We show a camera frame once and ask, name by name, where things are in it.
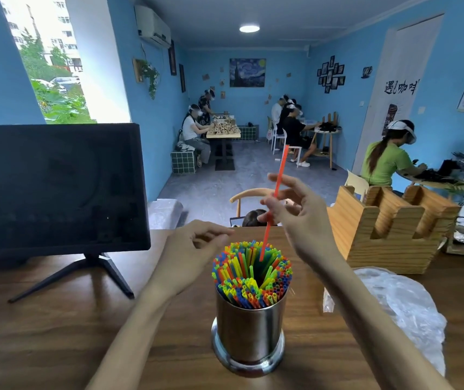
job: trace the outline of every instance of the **photo frame collage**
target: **photo frame collage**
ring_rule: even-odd
[[[335,57],[332,56],[329,61],[322,64],[322,68],[317,70],[319,85],[324,86],[324,93],[329,94],[331,90],[337,90],[339,86],[344,86],[346,77],[333,76],[344,74],[344,64],[335,63]]]

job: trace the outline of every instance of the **black monitor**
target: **black monitor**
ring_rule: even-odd
[[[151,246],[137,124],[0,126],[0,256]]]

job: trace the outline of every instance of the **air conditioner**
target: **air conditioner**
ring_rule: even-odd
[[[146,6],[135,5],[138,35],[153,45],[170,48],[170,28]]]

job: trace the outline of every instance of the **orange straw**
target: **orange straw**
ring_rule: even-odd
[[[281,180],[282,180],[282,174],[284,174],[284,165],[286,164],[286,157],[288,156],[288,149],[290,148],[289,145],[284,146],[284,152],[282,153],[282,159],[281,159],[281,166],[279,167],[279,175],[277,175],[277,183],[275,184],[275,193],[274,196],[277,198],[277,195],[279,194],[279,187],[281,185]],[[259,258],[259,261],[262,262],[264,259],[264,252],[266,249],[266,244],[268,243],[268,235],[270,234],[270,227],[271,227],[271,214],[268,213],[268,223],[266,225],[266,230],[265,230],[265,237],[262,240],[262,248],[261,248],[261,257]]]

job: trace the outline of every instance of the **ceiling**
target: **ceiling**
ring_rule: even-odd
[[[424,0],[133,0],[151,7],[186,48],[304,48]],[[242,24],[261,30],[239,32]]]

